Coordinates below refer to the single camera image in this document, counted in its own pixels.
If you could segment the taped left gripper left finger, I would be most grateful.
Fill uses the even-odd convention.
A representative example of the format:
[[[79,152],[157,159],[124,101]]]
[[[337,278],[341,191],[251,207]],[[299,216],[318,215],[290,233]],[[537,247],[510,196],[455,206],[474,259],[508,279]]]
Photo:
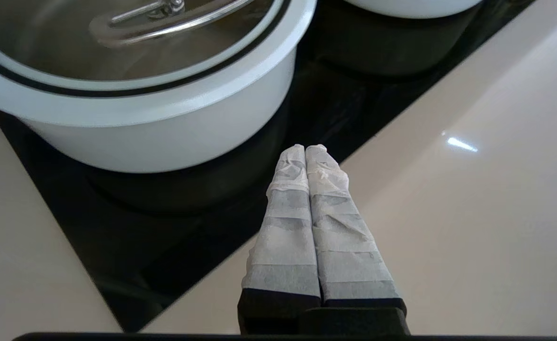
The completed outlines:
[[[247,259],[239,299],[242,334],[295,334],[300,316],[321,307],[305,149],[285,149]]]

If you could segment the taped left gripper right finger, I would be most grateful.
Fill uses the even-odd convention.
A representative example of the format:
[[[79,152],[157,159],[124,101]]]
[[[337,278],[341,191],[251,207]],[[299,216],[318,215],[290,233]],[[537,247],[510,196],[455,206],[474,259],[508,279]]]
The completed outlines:
[[[407,313],[387,265],[349,192],[348,175],[324,145],[306,148],[313,236],[323,305]]]

